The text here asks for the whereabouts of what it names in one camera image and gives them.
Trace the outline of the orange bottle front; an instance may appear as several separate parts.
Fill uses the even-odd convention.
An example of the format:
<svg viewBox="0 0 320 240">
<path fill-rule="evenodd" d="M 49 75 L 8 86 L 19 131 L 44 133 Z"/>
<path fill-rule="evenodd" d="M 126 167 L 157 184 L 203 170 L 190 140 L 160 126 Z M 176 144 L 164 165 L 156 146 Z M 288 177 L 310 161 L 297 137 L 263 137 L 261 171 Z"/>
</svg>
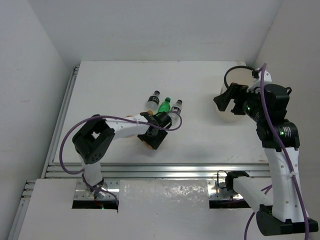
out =
<svg viewBox="0 0 320 240">
<path fill-rule="evenodd" d="M 143 140 L 142 143 L 143 143 L 143 145 L 144 145 L 145 147 L 147 147 L 147 148 L 150 149 L 150 150 L 157 150 L 157 149 L 159 148 L 159 146 L 160 146 L 159 143 L 154 142 L 154 141 L 147 142 L 147 141 L 144 141 L 144 140 Z"/>
</svg>

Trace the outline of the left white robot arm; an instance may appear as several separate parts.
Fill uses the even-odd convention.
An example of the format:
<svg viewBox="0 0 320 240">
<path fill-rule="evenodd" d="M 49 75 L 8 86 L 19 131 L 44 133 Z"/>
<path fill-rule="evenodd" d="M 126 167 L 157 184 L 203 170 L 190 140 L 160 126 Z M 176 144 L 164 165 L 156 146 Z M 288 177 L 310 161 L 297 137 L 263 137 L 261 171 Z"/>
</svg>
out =
<svg viewBox="0 0 320 240">
<path fill-rule="evenodd" d="M 94 115 L 73 136 L 72 143 L 81 157 L 84 169 L 83 182 L 95 199 L 107 195 L 107 184 L 101 172 L 101 159 L 106 154 L 112 141 L 130 136 L 137 136 L 153 150 L 157 150 L 172 126 L 172 119 L 166 112 L 151 115 L 142 112 L 122 119 L 106 120 Z"/>
</svg>

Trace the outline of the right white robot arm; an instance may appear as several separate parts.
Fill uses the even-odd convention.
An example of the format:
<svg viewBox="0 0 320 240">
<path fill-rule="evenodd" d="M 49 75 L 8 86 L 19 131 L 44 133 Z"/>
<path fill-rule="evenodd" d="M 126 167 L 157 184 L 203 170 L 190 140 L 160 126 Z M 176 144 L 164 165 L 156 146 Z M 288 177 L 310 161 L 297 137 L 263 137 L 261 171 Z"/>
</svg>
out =
<svg viewBox="0 0 320 240">
<path fill-rule="evenodd" d="M 273 198 L 256 188 L 245 171 L 227 173 L 225 188 L 229 193 L 242 195 L 255 213 L 258 229 L 264 236 L 304 233 L 308 237 L 319 230 L 318 222 L 309 218 L 300 192 L 299 133 L 295 124 L 285 118 L 290 93 L 291 88 L 277 84 L 249 89 L 231 83 L 213 99 L 221 112 L 233 101 L 233 114 L 247 115 L 256 123 L 269 164 Z"/>
</svg>

